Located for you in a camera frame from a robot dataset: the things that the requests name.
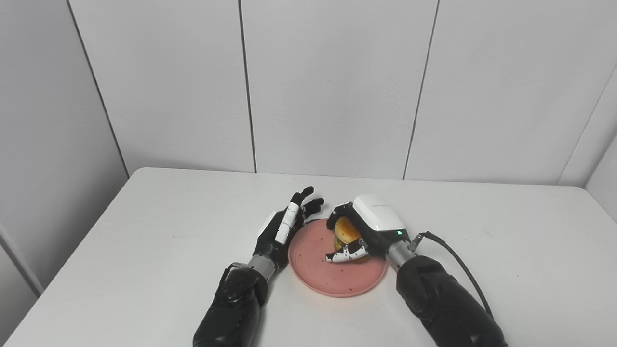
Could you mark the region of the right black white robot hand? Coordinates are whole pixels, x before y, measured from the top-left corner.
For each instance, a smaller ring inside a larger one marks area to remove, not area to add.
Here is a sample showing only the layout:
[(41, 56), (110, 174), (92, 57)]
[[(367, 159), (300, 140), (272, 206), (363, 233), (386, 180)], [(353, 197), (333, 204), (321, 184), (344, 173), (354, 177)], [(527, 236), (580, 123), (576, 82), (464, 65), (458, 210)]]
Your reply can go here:
[(359, 195), (353, 201), (333, 209), (326, 221), (334, 231), (337, 222), (347, 219), (359, 233), (359, 239), (326, 254), (332, 263), (350, 262), (370, 255), (384, 259), (394, 269), (415, 257), (404, 222), (396, 211), (377, 195)]

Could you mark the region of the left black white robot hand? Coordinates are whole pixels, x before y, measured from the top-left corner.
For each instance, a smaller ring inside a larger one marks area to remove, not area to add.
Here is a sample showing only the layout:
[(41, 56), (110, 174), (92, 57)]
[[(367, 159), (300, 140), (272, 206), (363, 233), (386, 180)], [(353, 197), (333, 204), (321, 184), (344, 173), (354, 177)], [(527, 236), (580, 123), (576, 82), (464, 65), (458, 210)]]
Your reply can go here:
[(304, 203), (313, 193), (313, 186), (295, 192), (287, 206), (283, 210), (274, 211), (260, 231), (253, 256), (271, 262), (273, 272), (278, 272), (287, 265), (287, 251), (291, 240), (307, 223), (309, 217), (321, 211), (324, 198), (315, 198)]

